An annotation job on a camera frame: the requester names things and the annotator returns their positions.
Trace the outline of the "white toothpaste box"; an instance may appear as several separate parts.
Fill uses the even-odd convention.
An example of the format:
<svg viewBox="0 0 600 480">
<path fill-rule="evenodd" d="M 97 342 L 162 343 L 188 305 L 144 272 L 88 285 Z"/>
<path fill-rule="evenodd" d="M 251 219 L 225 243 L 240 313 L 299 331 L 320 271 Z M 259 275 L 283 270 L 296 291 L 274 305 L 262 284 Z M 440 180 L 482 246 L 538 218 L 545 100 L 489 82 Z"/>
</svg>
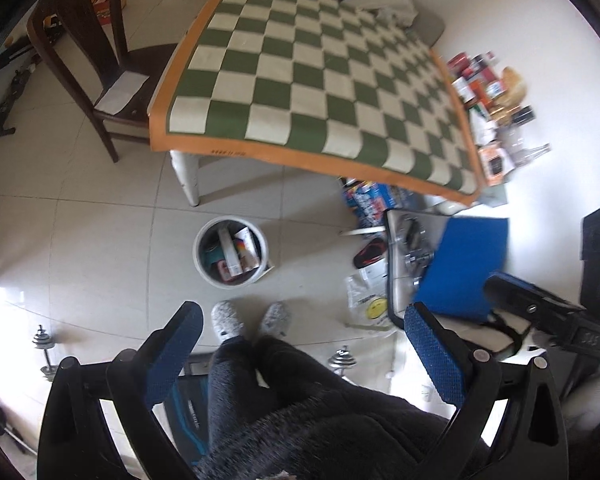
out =
<svg viewBox="0 0 600 480">
<path fill-rule="evenodd" d="M 234 245 L 233 237 L 230 236 L 230 231 L 226 226 L 219 227 L 218 235 L 228 273 L 232 278 L 236 278 L 236 276 L 242 274 L 242 264 L 240 263 L 240 258 Z"/>
</svg>

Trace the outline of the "white round trash bin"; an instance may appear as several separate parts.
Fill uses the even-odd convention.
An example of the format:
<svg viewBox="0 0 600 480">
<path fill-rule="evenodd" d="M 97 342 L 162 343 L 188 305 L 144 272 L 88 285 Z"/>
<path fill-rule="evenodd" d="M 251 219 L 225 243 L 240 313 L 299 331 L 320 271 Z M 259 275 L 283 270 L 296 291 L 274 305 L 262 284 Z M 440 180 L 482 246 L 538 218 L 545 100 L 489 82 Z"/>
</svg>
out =
<svg viewBox="0 0 600 480">
<path fill-rule="evenodd" d="M 253 284 L 273 269 L 264 233 L 232 216 L 214 218 L 199 230 L 193 259 L 201 277 L 220 289 Z"/>
</svg>

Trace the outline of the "blue foam board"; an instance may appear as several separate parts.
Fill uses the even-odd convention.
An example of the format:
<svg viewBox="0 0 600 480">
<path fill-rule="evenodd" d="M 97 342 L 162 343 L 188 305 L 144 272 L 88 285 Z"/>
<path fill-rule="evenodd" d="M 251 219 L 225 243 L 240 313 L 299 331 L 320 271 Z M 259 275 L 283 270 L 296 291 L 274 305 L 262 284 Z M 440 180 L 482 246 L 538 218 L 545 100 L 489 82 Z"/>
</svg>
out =
<svg viewBox="0 0 600 480">
<path fill-rule="evenodd" d="M 413 300 L 434 314 L 486 322 L 483 284 L 504 266 L 508 231 L 503 218 L 451 218 Z"/>
</svg>

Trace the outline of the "clear glass bottle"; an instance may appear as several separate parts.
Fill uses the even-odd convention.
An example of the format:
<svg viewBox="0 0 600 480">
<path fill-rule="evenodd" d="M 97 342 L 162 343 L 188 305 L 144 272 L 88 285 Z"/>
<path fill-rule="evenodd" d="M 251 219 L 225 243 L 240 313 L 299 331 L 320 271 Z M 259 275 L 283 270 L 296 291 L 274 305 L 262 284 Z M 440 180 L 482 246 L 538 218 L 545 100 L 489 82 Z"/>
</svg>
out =
<svg viewBox="0 0 600 480">
<path fill-rule="evenodd" d="M 536 148 L 521 148 L 510 155 L 516 167 L 526 166 L 540 156 L 550 152 L 550 144 L 543 144 Z"/>
</svg>

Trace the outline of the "left grey slipper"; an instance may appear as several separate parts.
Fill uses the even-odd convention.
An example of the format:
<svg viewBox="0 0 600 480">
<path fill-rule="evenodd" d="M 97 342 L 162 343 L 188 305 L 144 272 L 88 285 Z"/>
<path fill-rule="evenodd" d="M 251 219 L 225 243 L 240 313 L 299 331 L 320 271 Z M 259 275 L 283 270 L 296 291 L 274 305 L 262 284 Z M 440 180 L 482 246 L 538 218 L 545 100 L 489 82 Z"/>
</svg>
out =
<svg viewBox="0 0 600 480">
<path fill-rule="evenodd" d="M 211 323 L 215 336 L 221 344 L 245 335 L 245 323 L 234 304 L 230 301 L 222 301 L 213 306 Z"/>
</svg>

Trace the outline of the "grey slipper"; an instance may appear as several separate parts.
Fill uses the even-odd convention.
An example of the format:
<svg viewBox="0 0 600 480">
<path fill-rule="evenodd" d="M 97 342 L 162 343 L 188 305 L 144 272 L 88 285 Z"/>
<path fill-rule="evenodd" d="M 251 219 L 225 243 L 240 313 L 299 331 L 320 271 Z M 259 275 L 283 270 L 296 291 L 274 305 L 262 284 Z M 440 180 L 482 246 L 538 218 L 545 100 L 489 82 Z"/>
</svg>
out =
<svg viewBox="0 0 600 480">
<path fill-rule="evenodd" d="M 283 302 L 271 304 L 261 320 L 258 335 L 285 338 L 288 335 L 291 323 L 291 312 Z"/>
<path fill-rule="evenodd" d="M 221 344 L 245 335 L 245 323 L 234 304 L 230 301 L 222 301 L 213 306 L 211 323 L 215 336 Z"/>
</svg>

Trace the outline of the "chrome dumbbell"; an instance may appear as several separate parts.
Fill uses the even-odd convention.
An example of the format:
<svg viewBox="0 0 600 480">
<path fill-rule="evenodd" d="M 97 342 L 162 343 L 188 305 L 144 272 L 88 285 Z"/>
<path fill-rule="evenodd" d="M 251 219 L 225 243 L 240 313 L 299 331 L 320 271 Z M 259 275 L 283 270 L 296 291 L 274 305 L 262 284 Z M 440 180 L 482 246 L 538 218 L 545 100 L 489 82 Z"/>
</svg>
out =
<svg viewBox="0 0 600 480">
<path fill-rule="evenodd" d="M 327 360 L 328 367 L 340 377 L 343 377 L 351 368 L 356 367 L 356 364 L 358 361 L 346 344 L 337 349 Z"/>
</svg>

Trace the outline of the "person dark fleece legs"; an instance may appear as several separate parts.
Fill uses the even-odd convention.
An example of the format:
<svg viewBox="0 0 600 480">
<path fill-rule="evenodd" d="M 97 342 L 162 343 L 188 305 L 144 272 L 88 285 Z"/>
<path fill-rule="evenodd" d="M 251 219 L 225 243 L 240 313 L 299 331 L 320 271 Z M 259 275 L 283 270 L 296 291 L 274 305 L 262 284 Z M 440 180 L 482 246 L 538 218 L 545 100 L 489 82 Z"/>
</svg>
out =
<svg viewBox="0 0 600 480">
<path fill-rule="evenodd" d="M 408 479 L 448 424 L 271 336 L 215 351 L 208 416 L 201 479 Z"/>
</svg>

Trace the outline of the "right grey slipper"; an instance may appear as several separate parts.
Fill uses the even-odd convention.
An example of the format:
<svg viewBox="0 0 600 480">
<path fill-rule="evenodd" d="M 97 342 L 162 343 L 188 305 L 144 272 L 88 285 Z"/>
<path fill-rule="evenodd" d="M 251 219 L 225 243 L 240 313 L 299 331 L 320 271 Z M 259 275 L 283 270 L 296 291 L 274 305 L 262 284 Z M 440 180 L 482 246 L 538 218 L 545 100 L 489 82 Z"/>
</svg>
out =
<svg viewBox="0 0 600 480">
<path fill-rule="evenodd" d="M 288 335 L 291 323 L 291 312 L 283 302 L 271 304 L 261 320 L 258 335 L 285 338 Z"/>
</svg>

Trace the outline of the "yellow bread bag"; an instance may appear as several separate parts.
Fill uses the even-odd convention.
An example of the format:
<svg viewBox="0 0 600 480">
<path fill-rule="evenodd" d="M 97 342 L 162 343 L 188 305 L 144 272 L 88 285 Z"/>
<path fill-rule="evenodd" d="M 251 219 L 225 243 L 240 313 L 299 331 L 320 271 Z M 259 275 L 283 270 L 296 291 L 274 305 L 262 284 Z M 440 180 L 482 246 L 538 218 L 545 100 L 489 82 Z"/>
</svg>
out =
<svg viewBox="0 0 600 480">
<path fill-rule="evenodd" d="M 502 83 L 505 91 L 501 95 L 501 102 L 504 106 L 517 106 L 527 95 L 527 83 L 521 74 L 509 66 L 502 70 Z"/>
</svg>

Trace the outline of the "red soda can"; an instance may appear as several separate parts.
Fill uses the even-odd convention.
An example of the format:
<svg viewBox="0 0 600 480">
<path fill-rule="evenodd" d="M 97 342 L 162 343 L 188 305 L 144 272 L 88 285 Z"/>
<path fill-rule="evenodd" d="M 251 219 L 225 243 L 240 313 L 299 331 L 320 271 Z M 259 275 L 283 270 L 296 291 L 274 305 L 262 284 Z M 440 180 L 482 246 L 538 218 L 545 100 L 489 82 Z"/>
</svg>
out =
<svg viewBox="0 0 600 480">
<path fill-rule="evenodd" d="M 451 58 L 448 62 L 448 69 L 453 79 L 470 79 L 475 73 L 472 67 L 472 58 L 466 52 L 460 52 Z"/>
</svg>

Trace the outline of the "white paper on chair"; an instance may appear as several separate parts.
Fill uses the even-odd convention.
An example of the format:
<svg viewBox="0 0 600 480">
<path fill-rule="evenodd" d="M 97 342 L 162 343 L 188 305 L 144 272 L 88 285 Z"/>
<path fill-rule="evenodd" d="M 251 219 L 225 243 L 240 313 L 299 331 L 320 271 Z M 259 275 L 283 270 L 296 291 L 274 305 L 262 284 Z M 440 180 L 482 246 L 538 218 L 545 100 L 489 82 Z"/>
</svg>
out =
<svg viewBox="0 0 600 480">
<path fill-rule="evenodd" d="M 117 115 L 140 92 L 148 79 L 147 75 L 125 70 L 102 97 L 96 101 L 95 110 L 108 115 Z"/>
</svg>

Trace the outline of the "white crumpled cloth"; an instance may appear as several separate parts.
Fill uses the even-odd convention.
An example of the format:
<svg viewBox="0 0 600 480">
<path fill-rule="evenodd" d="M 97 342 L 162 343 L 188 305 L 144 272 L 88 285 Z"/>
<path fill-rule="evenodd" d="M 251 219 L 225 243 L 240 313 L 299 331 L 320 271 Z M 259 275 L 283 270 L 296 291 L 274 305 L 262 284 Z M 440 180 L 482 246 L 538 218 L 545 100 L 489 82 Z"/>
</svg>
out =
<svg viewBox="0 0 600 480">
<path fill-rule="evenodd" d="M 379 21 L 411 27 L 418 11 L 413 0 L 343 0 L 346 6 L 373 13 Z"/>
</svg>

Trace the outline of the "green white checkered tablecloth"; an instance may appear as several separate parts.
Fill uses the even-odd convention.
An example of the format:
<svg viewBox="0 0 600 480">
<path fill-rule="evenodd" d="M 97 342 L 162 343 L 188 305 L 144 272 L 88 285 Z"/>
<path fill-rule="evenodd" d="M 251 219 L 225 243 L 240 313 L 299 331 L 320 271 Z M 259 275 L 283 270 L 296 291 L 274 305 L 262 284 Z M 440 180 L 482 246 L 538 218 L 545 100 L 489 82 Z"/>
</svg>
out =
<svg viewBox="0 0 600 480">
<path fill-rule="evenodd" d="M 483 186 L 440 58 L 337 0 L 208 0 L 148 117 L 157 152 L 253 158 L 463 204 Z"/>
</svg>

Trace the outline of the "dark wooden chair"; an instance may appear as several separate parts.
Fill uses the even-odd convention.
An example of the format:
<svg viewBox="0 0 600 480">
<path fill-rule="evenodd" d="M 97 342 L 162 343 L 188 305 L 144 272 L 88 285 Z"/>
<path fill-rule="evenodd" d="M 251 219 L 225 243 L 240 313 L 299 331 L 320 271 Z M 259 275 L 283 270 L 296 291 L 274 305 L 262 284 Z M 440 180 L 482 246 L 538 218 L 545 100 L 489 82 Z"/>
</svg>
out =
<svg viewBox="0 0 600 480">
<path fill-rule="evenodd" d="M 44 32 L 44 21 L 56 16 L 65 32 L 76 44 L 98 77 L 102 91 L 98 99 L 125 71 L 149 77 L 140 92 L 117 115 L 108 115 L 95 110 L 95 103 L 80 85 L 76 76 L 50 44 Z M 172 58 L 175 44 L 157 44 L 131 50 L 126 42 L 122 0 L 110 0 L 112 35 L 107 36 L 96 18 L 91 0 L 38 0 L 27 21 L 29 39 L 36 52 L 57 80 L 67 90 L 91 123 L 113 162 L 119 160 L 114 147 L 115 140 L 147 144 L 146 136 L 110 131 L 106 122 L 117 122 L 136 128 L 149 126 L 148 105 L 157 89 L 158 82 Z"/>
</svg>

